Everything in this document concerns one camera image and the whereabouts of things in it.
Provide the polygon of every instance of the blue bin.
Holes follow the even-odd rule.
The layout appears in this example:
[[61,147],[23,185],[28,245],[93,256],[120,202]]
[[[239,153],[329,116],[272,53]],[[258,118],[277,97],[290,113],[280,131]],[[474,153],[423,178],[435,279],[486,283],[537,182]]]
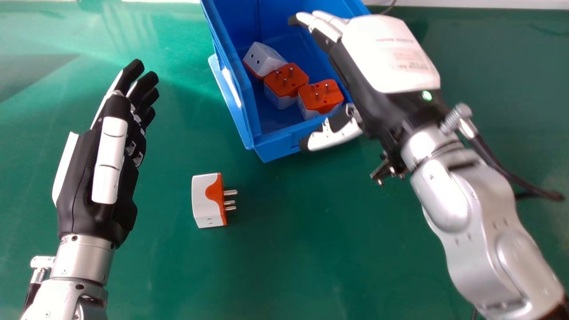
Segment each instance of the blue bin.
[[[369,14],[360,0],[201,0],[215,54],[209,65],[233,116],[245,148],[263,162],[299,151],[299,140],[316,129],[324,116],[305,121],[298,107],[277,110],[263,94],[263,83],[246,71],[242,58],[258,41],[296,63],[310,83],[340,80],[328,57],[301,27],[287,24],[299,12],[324,10],[342,18]],[[341,86],[349,101],[349,94]]]

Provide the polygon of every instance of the robotic hand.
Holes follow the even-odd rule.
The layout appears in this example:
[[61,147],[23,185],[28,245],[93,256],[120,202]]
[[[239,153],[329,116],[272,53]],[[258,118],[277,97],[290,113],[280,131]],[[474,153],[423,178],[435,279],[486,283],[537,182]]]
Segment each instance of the robotic hand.
[[[458,291],[487,319],[569,319],[563,286],[522,226],[516,199],[563,200],[513,175],[494,157],[470,120],[451,110],[440,77],[402,20],[384,15],[341,19],[300,12],[288,20],[307,28],[353,99],[300,142],[319,150],[361,133],[378,139],[383,163],[372,174],[382,184],[404,178],[443,243]],[[456,131],[469,140],[466,149]],[[510,182],[527,190],[515,195]]]
[[137,81],[143,72],[140,60],[126,66],[90,129],[69,134],[52,191],[61,242],[55,257],[31,261],[23,320],[107,319],[104,286],[114,251],[134,227],[133,193],[159,96],[157,75],[151,71]]

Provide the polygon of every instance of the white wall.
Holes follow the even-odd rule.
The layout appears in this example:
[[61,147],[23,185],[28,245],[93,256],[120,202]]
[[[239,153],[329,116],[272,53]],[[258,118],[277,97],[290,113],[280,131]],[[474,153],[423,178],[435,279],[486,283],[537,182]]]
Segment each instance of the white wall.
[[[366,5],[386,6],[391,0],[363,0]],[[569,10],[569,0],[397,0],[397,6],[466,7]]]

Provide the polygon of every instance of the green indicator light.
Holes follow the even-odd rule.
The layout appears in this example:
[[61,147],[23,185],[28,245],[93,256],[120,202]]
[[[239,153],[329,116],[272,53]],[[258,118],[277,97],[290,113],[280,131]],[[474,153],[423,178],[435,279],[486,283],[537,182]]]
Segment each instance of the green indicator light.
[[425,99],[426,101],[432,101],[432,94],[429,91],[423,91],[421,92],[421,96],[423,97],[423,99]]

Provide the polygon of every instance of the tabletop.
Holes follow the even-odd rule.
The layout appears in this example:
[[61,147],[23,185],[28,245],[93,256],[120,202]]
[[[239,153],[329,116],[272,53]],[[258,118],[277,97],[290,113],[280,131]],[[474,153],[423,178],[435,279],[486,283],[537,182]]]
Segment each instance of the tabletop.
[[[468,103],[502,163],[569,194],[569,14],[396,8]],[[361,137],[262,163],[244,149],[189,3],[0,1],[0,318],[21,312],[34,255],[57,250],[51,187],[68,132],[89,126],[133,58],[160,77],[138,218],[109,278],[109,319],[469,319],[408,181],[379,187]],[[198,229],[190,184],[222,172],[237,211]],[[519,216],[565,286],[569,205]]]

